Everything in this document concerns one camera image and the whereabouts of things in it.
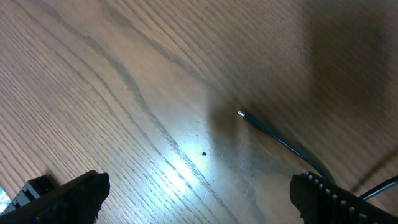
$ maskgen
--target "wood grain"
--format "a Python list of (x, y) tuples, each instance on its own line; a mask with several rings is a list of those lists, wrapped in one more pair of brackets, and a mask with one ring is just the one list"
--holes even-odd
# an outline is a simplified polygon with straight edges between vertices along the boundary
[[(1, 1), (1, 187), (95, 169), (111, 178), (100, 223), (302, 223), (289, 182), (311, 167), (236, 112), (272, 121), (355, 194), (397, 175), (397, 10)], [(371, 203), (398, 215), (397, 194)]]

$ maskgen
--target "cable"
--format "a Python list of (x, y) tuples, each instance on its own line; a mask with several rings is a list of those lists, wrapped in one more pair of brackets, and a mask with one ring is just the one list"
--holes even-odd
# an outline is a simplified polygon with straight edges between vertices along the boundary
[(244, 114), (242, 111), (238, 111), (238, 114), (243, 117), (243, 120), (247, 121), (249, 124), (257, 128), (264, 134), (267, 134), (272, 138), (274, 138), (276, 141), (279, 141), (287, 149), (291, 150), (296, 155), (300, 156), (300, 158), (302, 158), (305, 162), (310, 164), (323, 178), (329, 180), (332, 183), (335, 183), (328, 169), (321, 162), (319, 161), (316, 162), (315, 161), (316, 159), (314, 157), (311, 158), (310, 156), (306, 155), (304, 152), (298, 150), (292, 144), (287, 142), (276, 130), (273, 130), (270, 127), (266, 126), (265, 124), (263, 124), (258, 119), (251, 116), (250, 114)]
[(371, 190), (369, 190), (366, 193), (359, 196), (359, 198), (362, 200), (367, 200), (367, 199), (372, 198), (372, 197), (378, 195), (379, 193), (387, 190), (388, 188), (394, 186), (395, 184), (398, 184), (398, 175), (373, 187)]

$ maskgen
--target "black plastic part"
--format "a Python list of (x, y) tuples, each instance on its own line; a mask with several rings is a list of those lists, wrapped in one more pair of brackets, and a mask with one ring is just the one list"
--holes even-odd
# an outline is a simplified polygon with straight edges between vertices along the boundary
[(290, 200), (308, 224), (398, 223), (398, 217), (311, 172), (292, 177)]
[(55, 185), (46, 175), (29, 180), (1, 215), (5, 215), (15, 209), (27, 205), (31, 201), (37, 200), (39, 197), (49, 193), (53, 189), (55, 189)]
[(109, 190), (109, 175), (90, 171), (0, 216), (0, 223), (93, 224)]

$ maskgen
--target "black wire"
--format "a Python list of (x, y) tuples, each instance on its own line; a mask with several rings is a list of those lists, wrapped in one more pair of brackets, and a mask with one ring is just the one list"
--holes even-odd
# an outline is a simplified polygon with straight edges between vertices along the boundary
[(309, 152), (306, 154), (303, 152), (303, 149), (300, 150), (297, 147), (293, 146), (291, 143), (287, 142), (276, 130), (266, 126), (265, 124), (263, 124), (258, 119), (251, 116), (250, 114), (242, 114), (242, 115), (243, 115), (243, 120), (247, 121), (249, 124), (257, 128), (264, 134), (267, 134), (273, 137), (275, 140), (279, 141), (287, 149), (291, 150), (296, 155), (300, 156), (300, 158), (302, 158), (305, 162), (310, 164), (323, 178), (329, 180), (333, 184), (335, 183), (328, 169), (320, 161), (317, 161), (317, 159), (314, 156), (310, 157), (308, 155)]
[(371, 190), (369, 190), (366, 193), (359, 196), (359, 198), (362, 200), (367, 200), (367, 199), (372, 198), (372, 197), (378, 195), (379, 193), (387, 190), (388, 188), (394, 186), (395, 184), (398, 184), (398, 175), (373, 187)]

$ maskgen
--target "metal probe tip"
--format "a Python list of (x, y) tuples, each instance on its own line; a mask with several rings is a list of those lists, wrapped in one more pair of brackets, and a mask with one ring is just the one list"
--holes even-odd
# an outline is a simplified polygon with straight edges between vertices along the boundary
[(242, 117), (244, 117), (244, 113), (242, 111), (238, 111), (238, 114), (241, 115)]

